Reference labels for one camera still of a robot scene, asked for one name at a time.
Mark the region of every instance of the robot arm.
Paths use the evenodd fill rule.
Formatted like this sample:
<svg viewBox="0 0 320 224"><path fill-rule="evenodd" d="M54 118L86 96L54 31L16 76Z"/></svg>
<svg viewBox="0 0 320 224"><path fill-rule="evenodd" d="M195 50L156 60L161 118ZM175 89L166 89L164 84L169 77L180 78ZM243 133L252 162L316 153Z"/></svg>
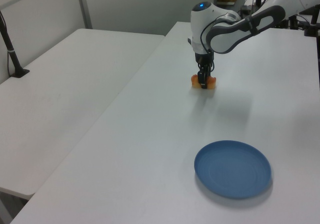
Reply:
<svg viewBox="0 0 320 224"><path fill-rule="evenodd" d="M198 81L202 88L207 88L206 78L214 68L214 52L228 53L242 41L318 3L320 0L266 0L257 12L242 20L236 12L210 2L197 4L191 11L189 43L200 68Z"/></svg>

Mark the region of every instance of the white table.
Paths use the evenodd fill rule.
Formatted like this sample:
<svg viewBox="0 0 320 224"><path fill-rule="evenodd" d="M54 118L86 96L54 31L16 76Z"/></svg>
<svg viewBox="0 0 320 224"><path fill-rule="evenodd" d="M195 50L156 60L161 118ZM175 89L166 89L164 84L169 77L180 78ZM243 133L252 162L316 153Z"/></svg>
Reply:
<svg viewBox="0 0 320 224"><path fill-rule="evenodd" d="M173 27L12 224L319 223L315 39L270 29L216 55L209 91L190 87L190 32ZM197 152L226 139L266 155L270 189L230 200L199 183Z"/></svg>
<svg viewBox="0 0 320 224"><path fill-rule="evenodd" d="M79 29L0 85L0 191L29 199L164 37Z"/></svg>

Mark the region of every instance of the white wall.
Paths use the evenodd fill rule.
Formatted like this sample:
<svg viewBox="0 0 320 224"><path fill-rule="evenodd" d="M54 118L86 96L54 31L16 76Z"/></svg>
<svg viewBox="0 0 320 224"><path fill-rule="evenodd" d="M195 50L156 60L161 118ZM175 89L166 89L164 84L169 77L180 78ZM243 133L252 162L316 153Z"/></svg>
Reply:
<svg viewBox="0 0 320 224"><path fill-rule="evenodd" d="M206 0L86 0L94 29L166 35Z"/></svg>
<svg viewBox="0 0 320 224"><path fill-rule="evenodd" d="M79 0L21 0L1 11L22 67L85 27ZM8 78L6 55L0 36L0 83Z"/></svg>

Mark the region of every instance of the blue plate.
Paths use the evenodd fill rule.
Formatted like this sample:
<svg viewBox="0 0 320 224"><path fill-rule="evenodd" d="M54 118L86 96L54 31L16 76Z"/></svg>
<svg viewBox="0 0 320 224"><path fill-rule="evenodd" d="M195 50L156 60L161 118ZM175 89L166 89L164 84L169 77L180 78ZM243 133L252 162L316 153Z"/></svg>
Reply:
<svg viewBox="0 0 320 224"><path fill-rule="evenodd" d="M194 170L212 192L235 199L258 195L271 183L271 167L256 148L237 141L218 141L203 147Z"/></svg>

